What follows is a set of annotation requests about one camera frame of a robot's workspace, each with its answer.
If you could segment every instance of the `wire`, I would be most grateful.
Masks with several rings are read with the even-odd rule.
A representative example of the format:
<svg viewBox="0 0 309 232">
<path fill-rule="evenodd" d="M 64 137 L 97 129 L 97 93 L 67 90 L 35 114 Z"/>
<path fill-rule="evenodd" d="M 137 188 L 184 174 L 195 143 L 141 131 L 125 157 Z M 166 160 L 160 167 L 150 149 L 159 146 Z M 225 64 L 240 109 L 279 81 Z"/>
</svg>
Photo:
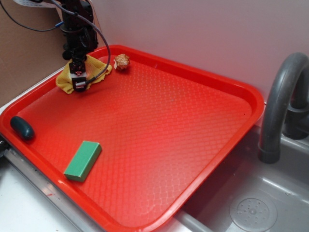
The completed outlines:
<svg viewBox="0 0 309 232">
<path fill-rule="evenodd" d="M 83 20 L 84 22 L 86 22 L 87 24 L 89 24 L 90 26 L 92 26 L 92 28 L 100 35 L 100 37 L 102 38 L 105 46 L 106 46 L 106 49 L 107 49 L 107 53 L 108 53 L 108 59 L 107 59 L 107 63 L 106 63 L 106 66 L 105 68 L 99 72 L 95 77 L 91 78 L 90 80 L 86 81 L 85 82 L 85 85 L 88 85 L 89 83 L 97 80 L 103 73 L 105 73 L 105 71 L 107 70 L 110 62 L 111 62 L 111 50 L 110 50 L 110 47 L 108 46 L 107 44 L 107 41 L 105 39 L 105 37 L 103 36 L 102 32 L 100 31 L 100 29 L 92 22 L 90 22 L 88 19 L 86 19 L 85 17 L 77 14 L 76 12 L 72 12 L 72 11 L 68 11 L 67 9 L 63 8 L 58 2 L 56 2 L 55 0 L 51 0 L 51 2 L 56 6 L 58 7 L 59 9 L 61 9 L 62 11 L 64 11 L 65 13 L 69 14 L 69 15 L 73 15 L 73 16 L 76 16 L 78 17 L 79 19 Z"/>
<path fill-rule="evenodd" d="M 39 29 L 31 28 L 31 27 L 22 25 L 21 23 L 17 22 L 15 19 L 13 19 L 13 17 L 10 16 L 10 14 L 9 14 L 9 13 L 6 11 L 6 9 L 4 8 L 4 5 L 2 4 L 1 0 L 0 0 L 0 5 L 1 5 L 2 9 L 4 10 L 4 12 L 8 15 L 8 17 L 9 17 L 13 22 L 15 22 L 16 24 L 20 25 L 21 27 L 26 28 L 26 29 L 29 29 L 29 30 L 38 31 L 38 32 L 46 32 L 46 31 L 51 31 L 51 30 L 53 30 L 53 29 L 56 29 L 56 28 L 58 28 L 59 26 L 61 26 L 61 25 L 63 24 L 63 22 L 61 22 L 61 23 L 56 24 L 53 28 L 45 29 L 45 30 L 39 30 Z"/>
</svg>

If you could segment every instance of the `sink drain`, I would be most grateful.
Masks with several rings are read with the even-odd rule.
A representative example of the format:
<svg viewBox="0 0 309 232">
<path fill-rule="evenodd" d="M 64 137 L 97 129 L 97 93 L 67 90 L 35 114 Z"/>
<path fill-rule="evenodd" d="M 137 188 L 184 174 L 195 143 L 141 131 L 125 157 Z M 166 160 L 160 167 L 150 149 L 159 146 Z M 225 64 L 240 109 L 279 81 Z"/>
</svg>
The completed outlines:
<svg viewBox="0 0 309 232">
<path fill-rule="evenodd" d="M 266 196 L 247 193 L 237 197 L 230 206 L 234 223 L 248 232 L 264 232 L 277 220 L 277 209 Z"/>
</svg>

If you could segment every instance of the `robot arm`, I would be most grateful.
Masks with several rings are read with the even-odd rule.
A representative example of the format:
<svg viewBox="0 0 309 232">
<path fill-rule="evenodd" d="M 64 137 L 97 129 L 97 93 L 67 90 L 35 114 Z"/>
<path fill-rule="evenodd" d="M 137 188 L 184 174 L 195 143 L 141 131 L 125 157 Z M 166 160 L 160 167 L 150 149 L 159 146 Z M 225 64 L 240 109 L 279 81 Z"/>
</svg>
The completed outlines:
<svg viewBox="0 0 309 232">
<path fill-rule="evenodd" d="M 62 7 L 93 22 L 92 8 L 89 2 L 80 0 L 61 0 Z M 98 47 L 97 34 L 91 25 L 73 15 L 62 11 L 64 24 L 61 30 L 67 38 L 64 44 L 65 51 L 62 56 L 65 60 L 72 59 L 70 75 L 75 91 L 86 90 L 87 85 L 79 86 L 78 83 L 86 81 L 85 60 L 86 54 L 94 51 Z"/>
</svg>

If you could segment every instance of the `stainless steel sink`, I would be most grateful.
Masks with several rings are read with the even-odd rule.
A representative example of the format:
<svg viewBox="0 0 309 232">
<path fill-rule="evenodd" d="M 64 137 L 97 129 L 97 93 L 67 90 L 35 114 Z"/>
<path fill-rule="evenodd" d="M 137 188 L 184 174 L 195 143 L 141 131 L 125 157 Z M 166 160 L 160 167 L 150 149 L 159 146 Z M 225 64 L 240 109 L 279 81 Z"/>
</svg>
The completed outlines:
<svg viewBox="0 0 309 232">
<path fill-rule="evenodd" d="M 258 141 L 256 127 L 183 206 L 205 231 L 309 231 L 309 147 L 283 136 L 280 160 L 265 164 Z"/>
</svg>

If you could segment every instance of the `yellow cloth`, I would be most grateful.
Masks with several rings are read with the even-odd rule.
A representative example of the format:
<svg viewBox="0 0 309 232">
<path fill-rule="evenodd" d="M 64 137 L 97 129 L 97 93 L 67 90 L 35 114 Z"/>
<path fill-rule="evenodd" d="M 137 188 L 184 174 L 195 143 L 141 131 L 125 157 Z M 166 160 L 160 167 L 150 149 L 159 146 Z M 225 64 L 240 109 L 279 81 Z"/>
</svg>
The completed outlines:
<svg viewBox="0 0 309 232">
<path fill-rule="evenodd" d="M 70 68 L 69 68 L 69 63 L 71 62 L 72 60 L 70 60 L 66 64 L 66 66 L 64 66 L 63 71 L 56 78 L 56 85 L 68 94 L 74 91 L 73 85 L 72 85 L 72 79 L 70 77 Z M 102 71 L 106 67 L 106 64 L 104 64 L 103 62 L 99 61 L 96 58 L 93 58 L 87 55 L 87 59 L 85 61 L 85 67 L 86 67 L 86 73 L 87 73 L 87 80 L 90 80 L 92 77 L 96 76 L 100 71 Z M 87 89 L 90 88 L 91 84 L 95 84 L 95 83 L 100 82 L 101 80 L 104 80 L 105 75 L 108 75 L 111 71 L 112 71 L 112 66 L 109 65 L 105 73 L 103 73 L 97 80 L 88 84 Z"/>
</svg>

